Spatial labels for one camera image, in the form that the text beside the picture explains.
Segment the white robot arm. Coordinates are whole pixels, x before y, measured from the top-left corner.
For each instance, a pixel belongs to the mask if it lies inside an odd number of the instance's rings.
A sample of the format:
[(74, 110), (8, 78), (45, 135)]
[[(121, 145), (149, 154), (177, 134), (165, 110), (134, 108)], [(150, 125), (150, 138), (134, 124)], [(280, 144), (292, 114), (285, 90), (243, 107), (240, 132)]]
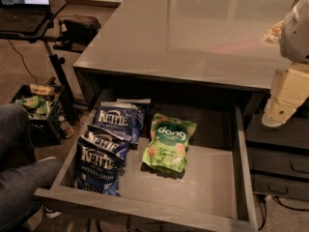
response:
[(262, 117), (262, 123), (271, 128), (285, 124), (309, 98), (309, 0), (296, 0), (278, 40), (281, 55), (292, 64), (272, 78)]

